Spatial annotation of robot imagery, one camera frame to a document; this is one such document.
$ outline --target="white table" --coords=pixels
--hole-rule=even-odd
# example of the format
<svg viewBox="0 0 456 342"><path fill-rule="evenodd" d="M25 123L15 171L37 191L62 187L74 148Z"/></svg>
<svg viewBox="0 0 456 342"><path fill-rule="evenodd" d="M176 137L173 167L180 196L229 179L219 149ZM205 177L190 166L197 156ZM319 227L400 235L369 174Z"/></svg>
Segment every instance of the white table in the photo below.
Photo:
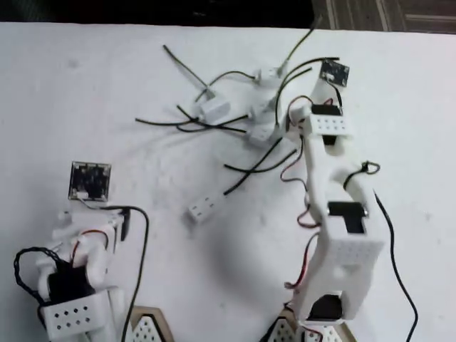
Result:
<svg viewBox="0 0 456 342"><path fill-rule="evenodd" d="M48 241L66 205L72 160L113 164L112 203L135 204L152 220L137 303L160 307L176 341L258 341L291 294L311 232L299 229L302 189L279 171L251 177L201 227L183 212L211 187L223 190L262 154L232 135L179 133L133 121L180 120L197 89L165 55L168 46L205 80L223 71L278 64L300 30L0 24L0 331L8 341L45 341L36 304L15 283L13 258ZM346 115L362 156L382 165L373 184L395 224L396 257L420 321L414 341L456 333L456 184L453 178L456 36L317 31L292 63L340 56L351 67ZM284 94L308 93L317 72ZM220 81L243 113L256 90ZM273 158L288 150L283 147ZM304 172L304 164L296 172ZM389 238L386 224L379 227ZM133 229L110 270L132 293L143 237ZM24 279L34 284L33 259ZM413 313L393 275L388 246L362 313L361 342L404 341Z"/></svg>

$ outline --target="cable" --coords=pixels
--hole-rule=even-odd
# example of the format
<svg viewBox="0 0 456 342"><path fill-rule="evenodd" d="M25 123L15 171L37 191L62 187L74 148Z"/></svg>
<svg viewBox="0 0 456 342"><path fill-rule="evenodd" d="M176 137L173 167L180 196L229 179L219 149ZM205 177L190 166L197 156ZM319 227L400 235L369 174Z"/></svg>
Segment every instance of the cable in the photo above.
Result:
<svg viewBox="0 0 456 342"><path fill-rule="evenodd" d="M369 171L369 165L372 165L375 167L375 170L374 171ZM349 174L347 176L347 178L345 179L345 182L343 182L343 189L346 190L347 189L347 185L348 185L348 182L350 182L351 178L355 175L358 175L360 173L366 173L368 175L374 175L375 173L377 173L378 171L380 171L380 164L377 164L376 162L370 162L369 160L366 160L365 162L363 162L361 164L361 169L359 169L358 171L355 171L351 174Z"/></svg>
<svg viewBox="0 0 456 342"><path fill-rule="evenodd" d="M215 129L219 129L219 130L231 130L231 131L239 132L239 133L247 133L246 130L241 130L239 128L231 128L231 127L227 127L226 125L229 124L229 123L235 123L237 121L247 119L249 117L248 115L239 116L238 118L234 118L234 119L225 121L225 122L220 123L218 125L209 125L207 123L202 123L200 121L197 121L197 119L192 118L180 105L177 105L177 109L182 114L184 114L186 117L190 118L191 119L190 121L192 121L192 123L194 123L196 125L199 125L199 126L202 126L204 128L204 129L200 129L200 130L185 130L185 129L180 128L179 125L177 125L176 128L178 130L182 131L182 132L194 133L194 132L201 132L203 130L208 130L208 129L215 128Z"/></svg>
<svg viewBox="0 0 456 342"><path fill-rule="evenodd" d="M227 169L230 169L230 170L233 170L233 171L239 171L239 172L250 172L250 173L263 173L263 172L268 172L268 171L271 171L273 169L276 169L278 168L280 165L282 165L283 163L285 163L292 155L294 155L296 152L298 152L298 150L292 150L288 155L286 155L285 157L283 157L280 161L278 161L276 164L270 166L270 167L267 167L266 169L261 169L261 170L246 170L246 169L240 169L238 167L234 167L234 166L231 166L231 165L228 165L228 164L223 164L223 166L225 166Z"/></svg>
<svg viewBox="0 0 456 342"><path fill-rule="evenodd" d="M301 39L299 39L298 43L296 43L296 45L293 47L293 49L290 51L290 53L288 54L288 56L285 58L285 61L282 63L281 65L281 68L283 68L285 66L285 64L291 59L291 56L293 55L293 53L297 50L297 48L312 34L312 32L314 32L314 30L316 29L316 27L321 23L321 15L311 24L311 27L309 29L309 31L304 35L304 37L302 37Z"/></svg>
<svg viewBox="0 0 456 342"><path fill-rule="evenodd" d="M278 110L278 107L279 107L279 93L282 92L282 88L284 87L284 84L285 82L287 82L287 78L292 74L294 73L295 71L297 71L298 69L302 68L303 66L306 66L308 64L311 64L311 63L315 63L315 62L322 62L322 61L325 61L325 60L330 60L330 61L338 61L339 60L339 57L319 57L319 58L314 58L314 59L311 59L311 60L308 60L306 62L303 62L301 64L299 64L298 66L294 67L290 72L288 72L285 77L284 77L284 80L282 81L281 85L279 86L279 90L277 91L277 97L276 97L276 125L279 125L279 114L277 113L277 110Z"/></svg>
<svg viewBox="0 0 456 342"><path fill-rule="evenodd" d="M132 210L139 212L143 215L144 220L145 220L145 232L144 232L144 244L142 246L142 254L141 254L141 260L140 260L140 267L138 271L138 280L136 281L136 287L133 292L133 297L130 302L130 306L128 307L128 312L127 312L127 317L125 318L125 324L123 326L123 332L122 332L122 339L120 340L121 342L125 342L125 337L127 336L127 330L128 330L128 323L130 322L130 317L131 313L133 310L133 307L135 305L135 300L136 296L138 295L138 291L140 288L141 284L141 278L143 277L143 267L144 267L144 260L145 260L145 254L147 251L147 240L149 238L149 226L150 226L150 220L147 215L147 212L145 212L143 209L139 207L133 207L133 206L125 206L125 205L111 205L107 207L93 207L86 203L83 199L79 199L87 208L89 209L94 209L94 210Z"/></svg>
<svg viewBox="0 0 456 342"><path fill-rule="evenodd" d="M222 75L219 75L217 76L216 78L214 78L210 83L209 83L209 87L210 86L213 86L214 83L216 83L218 80L220 80L221 78L225 77L225 76L228 76L228 75L232 75L232 74L237 74L237 75L241 75L241 76L245 76L247 78L250 78L251 80L254 80L255 79L255 76L252 76L252 75L249 75L248 73L245 73L243 71L238 71L238 70L233 70L233 71L227 71L226 73L223 73ZM195 98L195 102L198 102L198 100L209 90L209 87L208 88L205 88L198 96L197 98Z"/></svg>
<svg viewBox="0 0 456 342"><path fill-rule="evenodd" d="M286 114L288 116L288 119L290 120L290 123L293 125L293 126L296 126L293 122L293 120L291 119L291 116L290 116L290 109L291 109L291 106L293 105L293 103L295 103L297 100L301 99L301 98L305 98L307 100L310 101L310 103L313 105L314 102L312 101L312 99L310 97L308 97L307 95L300 95L300 96L296 96L293 100L290 101L290 103L288 104L288 108L286 109Z"/></svg>
<svg viewBox="0 0 456 342"><path fill-rule="evenodd" d="M339 91L339 89L337 89L337 87L332 84L331 82L329 82L328 80L325 79L325 81L327 82L327 84L329 84L331 87L333 87L333 89L336 91L336 95L337 95L337 102L339 102L339 107L342 108L342 96L341 96L341 92Z"/></svg>
<svg viewBox="0 0 456 342"><path fill-rule="evenodd" d="M304 189L306 190L307 192L307 185L306 185L306 182L304 182L304 180L302 178L297 178L297 177L294 177L294 178L284 178L284 173L291 167L293 167L301 158L302 158L302 155L304 153L304 137L301 135L301 148L299 149L299 155L298 157L296 157L296 159L289 165L287 165L283 170L282 172L280 172L280 180L282 182L300 182L303 186L304 186Z"/></svg>
<svg viewBox="0 0 456 342"><path fill-rule="evenodd" d="M198 119L196 118L196 119L184 121L184 122L181 122L181 123L154 123L152 121L147 121L147 120L139 119L139 118L135 118L135 121L138 122L138 123L145 123L147 125L170 127L170 126L188 125L189 123L193 123L195 121L198 121Z"/></svg>
<svg viewBox="0 0 456 342"><path fill-rule="evenodd" d="M378 195L375 192L374 192L374 195L375 195L375 200L377 201L377 204L380 207L380 210L383 213L383 216L385 217L386 223L388 224L388 227L390 228L390 235L391 235L390 255L391 255L391 264L393 265L394 274L396 275L396 279L398 280L399 286L402 289L403 293L405 294L405 297L407 297L407 300L410 303L410 306L412 307L413 313L415 315L415 318L413 319L412 327L410 328L410 332L408 333L407 340L406 340L406 342L410 342L412 335L413 335L413 331L415 330L415 328L418 324L418 310L416 309L416 306L415 306L415 303L413 303L412 297L410 297L410 294L408 294L407 289L405 288L404 283L402 282L402 279L400 278L398 267L396 265L396 260L395 260L395 256L394 256L395 235L394 235L393 223L391 222L390 216L388 215L385 207L383 206L383 203L380 201L380 198L378 198Z"/></svg>
<svg viewBox="0 0 456 342"><path fill-rule="evenodd" d="M286 282L284 284L285 286L285 289L288 289L288 290L294 290L296 289L299 284L302 282L302 279L304 279L304 275L306 274L306 268L307 268L307 261L309 259L309 247L311 245L311 242L313 239L315 239L320 233L317 232L315 233L314 235L311 236L311 238L307 241L307 245L306 245L306 249L304 251L304 260L302 262L302 267L301 267L301 272L299 272L299 277L298 277L298 280L296 280L296 282L294 284L292 283L289 283L289 282Z"/></svg>
<svg viewBox="0 0 456 342"><path fill-rule="evenodd" d="M293 177L293 178L285 178L284 177L284 174L285 172L290 169L291 167L293 167L301 158L302 158L302 155L304 153L304 136L301 135L301 149L299 150L299 155L298 157L288 166L286 166L282 172L280 173L280 180L282 182L300 182L303 186L304 186L304 189L306 190L306 194L308 192L307 190L307 184L306 182L302 179L302 178L299 178L299 177ZM307 215L307 213L309 212L311 206L308 204L306 205L306 210L301 213L297 218L296 218L296 221L298 222L299 226L303 227L303 228L307 228L307 229L313 229L313 228L317 228L317 227L320 227L320 223L313 223L313 224L309 224L309 223L305 223L305 222L302 222L301 219Z"/></svg>
<svg viewBox="0 0 456 342"><path fill-rule="evenodd" d="M312 68L307 68L306 70L300 72L300 73L297 73L296 75L294 75L293 77L291 77L289 80L284 81L285 82L282 82L282 84L280 85L280 88L279 90L277 91L277 95L276 95L276 108L275 108L275 115L276 115L276 125L278 126L279 125L279 99L280 99L280 95L282 94L282 91L285 89L285 87L292 81L294 80L295 78L305 74L305 73L308 73L309 71L311 71Z"/></svg>
<svg viewBox="0 0 456 342"><path fill-rule="evenodd" d="M186 66L178 57L176 57L166 45L164 45L163 48L176 63L180 64L185 70L191 73L193 77L195 77L205 88L207 88L207 84L201 78L199 78L198 75L192 71L192 69Z"/></svg>
<svg viewBox="0 0 456 342"><path fill-rule="evenodd" d="M241 184L243 182L245 182L245 180L252 174L252 171L255 171L255 169L260 166L260 164L266 159L268 158L268 155L271 154L271 152L274 150L274 148L276 148L276 146L282 141L282 138L279 138L272 146L271 148L269 148L268 152L266 152L266 154L263 156L262 159L260 159L258 161L257 164L255 164L248 172L246 172L246 174L244 176L242 176L242 178L235 184L233 185L232 187L230 187L228 190L226 190L223 195L224 196L227 196L229 194L231 194L233 191L235 191L235 189L237 189L239 186L241 186Z"/></svg>
<svg viewBox="0 0 456 342"><path fill-rule="evenodd" d="M90 233L99 233L99 234L103 234L105 236L105 249L108 249L108 244L109 244L109 237L108 235L106 234L106 232L104 232L103 230L99 230L99 229L90 229L90 230L86 230L84 232L81 233L81 235L86 235L86 234L90 234ZM74 245L74 248L73 248L73 253L71 254L71 266L74 265L74 258L75 258L75 255L76 255L76 250L78 249L79 247L79 244L80 242L77 241Z"/></svg>
<svg viewBox="0 0 456 342"><path fill-rule="evenodd" d="M22 281L22 278L21 278L21 265L20 265L21 257L24 254L31 253L31 252L44 253L46 256L48 256L52 260L54 260L54 262L56 263L57 269L59 269L59 268L61 268L63 266L68 266L69 263L64 261L64 260L62 260L62 258L60 258L57 253L55 253L54 251L52 251L52 250L50 250L48 248L45 248L45 247L29 247L29 248L22 249L21 251L19 251L16 254L16 257L14 258L14 278L16 280L16 283L25 292L27 292L32 297L34 297L36 299L36 301L38 302L39 306L43 306L44 305L44 300L40 297L39 292L32 290L28 285L26 285Z"/></svg>

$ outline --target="circuit board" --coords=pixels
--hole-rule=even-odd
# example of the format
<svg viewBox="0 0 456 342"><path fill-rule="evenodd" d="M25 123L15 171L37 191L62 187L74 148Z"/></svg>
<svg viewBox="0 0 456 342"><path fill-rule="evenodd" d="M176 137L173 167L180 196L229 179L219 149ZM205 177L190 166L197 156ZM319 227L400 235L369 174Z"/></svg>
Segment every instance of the circuit board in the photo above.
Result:
<svg viewBox="0 0 456 342"><path fill-rule="evenodd" d="M107 202L111 165L93 162L73 162L71 165L70 200Z"/></svg>
<svg viewBox="0 0 456 342"><path fill-rule="evenodd" d="M326 59L321 64L320 78L342 87L347 86L350 68L343 64Z"/></svg>

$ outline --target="gray carpet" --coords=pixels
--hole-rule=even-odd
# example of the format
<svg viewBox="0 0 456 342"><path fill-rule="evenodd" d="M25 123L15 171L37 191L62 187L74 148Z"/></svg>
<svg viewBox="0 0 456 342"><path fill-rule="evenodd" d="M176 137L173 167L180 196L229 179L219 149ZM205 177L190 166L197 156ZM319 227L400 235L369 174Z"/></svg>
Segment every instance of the gray carpet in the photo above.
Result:
<svg viewBox="0 0 456 342"><path fill-rule="evenodd" d="M320 29L456 33L456 0L313 0Z"/></svg>

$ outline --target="black wire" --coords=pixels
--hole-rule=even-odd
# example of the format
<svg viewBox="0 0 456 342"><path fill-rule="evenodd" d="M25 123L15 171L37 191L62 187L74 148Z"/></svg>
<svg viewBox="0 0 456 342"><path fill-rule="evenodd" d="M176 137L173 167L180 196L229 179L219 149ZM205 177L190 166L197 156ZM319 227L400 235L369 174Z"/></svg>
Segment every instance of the black wire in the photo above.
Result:
<svg viewBox="0 0 456 342"><path fill-rule="evenodd" d="M325 79L325 81L327 82L327 84L329 84L331 87L334 88L334 90L336 91L336 95L337 95L337 102L339 102L339 107L342 108L342 96L341 96L341 92L339 91L339 89L337 89L337 87L332 84L331 82L329 82L328 80Z"/></svg>
<svg viewBox="0 0 456 342"><path fill-rule="evenodd" d="M255 79L255 76L252 76L252 75L249 75L248 73L245 73L243 71L238 71L238 70L233 70L233 71L227 71L226 73L223 73L222 75L219 75L217 76L216 78L214 78L210 83L209 83L209 87L210 86L213 86L214 83L216 83L218 80L220 80L221 78L227 76L227 75L232 75L232 74L237 74L237 75L242 75L242 76L245 76L247 78L250 78L251 80L254 80ZM208 91L209 88L206 88L204 89L198 96L197 98L195 98L195 102L197 102L207 91Z"/></svg>
<svg viewBox="0 0 456 342"><path fill-rule="evenodd" d="M238 167L234 167L228 164L223 164L227 169L233 170L233 171L239 171L239 172L250 172L250 173L263 173L263 172L268 172L273 169L278 168L280 165L284 164L292 155L294 155L298 150L292 150L288 155L286 155L284 158L282 158L280 161L278 161L276 164L267 167L266 169L261 169L261 170L246 170L246 169L240 169Z"/></svg>
<svg viewBox="0 0 456 342"><path fill-rule="evenodd" d="M284 65L286 62L288 62L291 58L291 56L293 55L293 53L296 51L296 49L312 34L312 32L314 32L314 30L316 29L316 27L320 24L321 22L321 15L311 24L311 27L310 27L310 30L309 32L307 32L304 37L302 37L298 43L294 46L293 50L291 50L290 54L285 58L285 61L282 63L282 65Z"/></svg>
<svg viewBox="0 0 456 342"><path fill-rule="evenodd" d="M255 164L248 172L246 172L246 174L244 176L242 176L242 178L235 184L233 185L232 187L230 187L228 190L226 190L223 195L227 196L229 194L231 194L233 191L235 191L235 189L237 189L239 186L241 186L241 184L243 182L245 182L245 180L252 174L253 171L255 171L255 169L260 166L260 164L268 157L268 155L271 154L271 152L274 150L274 148L276 148L276 146L281 142L282 138L279 138L272 146L271 148L269 148L268 152L266 152L266 154L263 156L262 159L260 159L258 161L257 164Z"/></svg>
<svg viewBox="0 0 456 342"><path fill-rule="evenodd" d="M17 254L16 257L14 258L14 278L16 280L16 283L28 294L30 294L32 297L36 299L38 304L40 306L44 305L44 300L40 297L39 292L32 290L28 285L26 285L21 278L21 257L24 254L31 253L31 252L40 252L44 253L48 257L50 257L54 262L56 263L56 267L59 269L62 266L70 266L70 264L64 260L62 260L57 253L54 251L45 248L45 247L29 247L29 248L24 248L20 250Z"/></svg>
<svg viewBox="0 0 456 342"><path fill-rule="evenodd" d="M147 251L147 240L149 237L149 225L150 225L150 220L147 215L147 213L139 208L139 207L132 207L132 206L125 206L125 205L111 205L108 207L92 207L91 209L99 209L99 210L133 210L136 212L141 213L144 216L145 219L145 233L144 233L144 245L142 247L142 254L141 254L141 260L140 260L140 267L139 267L139 272L138 272L138 280L136 281L136 287L133 292L133 297L130 302L130 307L128 308L127 312L127 317L125 318L125 324L123 326L123 332L122 332L122 339L120 340L121 342L125 342L125 337L127 336L127 330L128 330L128 323L130 322L130 317L131 313L133 310L133 307L135 306L135 300L136 296L138 295L138 291L140 288L141 284L141 278L143 277L143 267L144 267L144 260L145 260L145 253Z"/></svg>
<svg viewBox="0 0 456 342"><path fill-rule="evenodd" d="M284 80L282 81L281 85L279 86L279 90L277 91L277 93L281 92L282 86L285 84L287 78L288 78L292 73L294 73L294 72L297 71L298 69L300 69L300 68L302 68L303 66L306 66L306 65L308 65L308 64L315 63L315 62L322 62L322 61L325 61L325 60L338 61L338 60L339 60L339 57L319 57L319 58L314 58L314 59L308 60L308 61L306 61L306 62L303 62L303 63L299 64L298 66L295 66L290 72L288 72L288 73L286 74L286 76L284 77ZM277 113L278 107L279 107L279 97L277 96L277 97L276 97L276 125L279 125L279 118L278 118L278 113Z"/></svg>
<svg viewBox="0 0 456 342"><path fill-rule="evenodd" d="M188 66L186 66L178 57L176 57L166 45L164 45L163 48L175 62L180 64L185 70L191 73L193 77L195 77L205 88L207 88L208 85L200 77L198 77L198 75L194 73Z"/></svg>
<svg viewBox="0 0 456 342"><path fill-rule="evenodd" d="M279 125L279 98L280 98L280 95L282 94L282 91L285 89L286 85L289 84L292 80L294 80L295 78L305 74L305 73L308 73L310 70L312 70L312 68L307 68L306 70L300 72L300 73L297 73L296 75L294 75L293 77L291 77L289 80L284 81L285 82L282 82L279 90L277 91L277 95L276 95L276 125Z"/></svg>
<svg viewBox="0 0 456 342"><path fill-rule="evenodd" d="M416 309L416 306L415 306L415 303L413 303L412 297L410 297L410 294L408 294L407 289L405 288L404 283L402 282L402 279L400 278L398 267L396 265L396 260L395 260L395 256L394 256L395 235L394 235L393 223L391 222L390 216L386 212L386 209L383 206L383 203L380 201L380 198L378 198L378 195L375 192L374 192L374 194L375 194L375 199L377 201L377 204L380 207L380 210L383 213L383 216L385 217L386 223L388 223L388 227L390 228L390 235L391 235L390 255L391 255L391 264L393 264L394 274L396 275L396 279L398 280L399 286L402 289L403 293L405 294L405 297L407 297L407 300L410 303L410 306L412 306L412 310L415 315L415 318L413 319L412 327L410 328L410 332L408 333L407 340L406 340L406 342L410 342L412 335L413 335L413 331L415 330L415 328L418 324L418 310Z"/></svg>
<svg viewBox="0 0 456 342"><path fill-rule="evenodd" d="M374 171L369 171L369 165L375 166L375 170ZM380 171L380 164L377 164L376 162L370 162L369 160L366 160L365 162L363 162L361 164L361 169L359 169L358 171L352 172L351 174L349 174L347 176L347 178L345 179L345 182L343 182L342 187L343 187L344 190L346 190L348 182L350 182L350 180L355 175L358 175L360 173L366 173L368 175L374 175L378 171Z"/></svg>
<svg viewBox="0 0 456 342"><path fill-rule="evenodd" d="M232 128L232 127L227 127L225 125L229 123L235 123L240 120L247 119L249 116L248 115L243 115L239 116L238 118L234 118L228 121L225 121L223 123L220 123L218 125L209 125L207 123L202 123L198 121L198 119L192 118L180 105L177 105L177 109L184 114L186 117L190 118L190 123L194 123L196 125L202 126L204 129L197 129L197 130L185 130L183 128L180 128L179 125L176 126L178 130L181 132L186 132L186 133L194 133L194 132L202 132L203 130L209 130L209 129L218 129L218 130L231 130L233 132L239 132L239 133L247 133L246 130L241 130L239 128Z"/></svg>
<svg viewBox="0 0 456 342"><path fill-rule="evenodd" d="M147 121L147 120L144 120L144 119L135 118L135 121L138 122L138 123L145 123L145 124L148 124L148 125L165 126L165 127L187 125L187 124L193 123L194 121L197 121L197 120L198 119L192 119L192 120L184 121L184 122L181 122L181 123L154 123L153 121Z"/></svg>

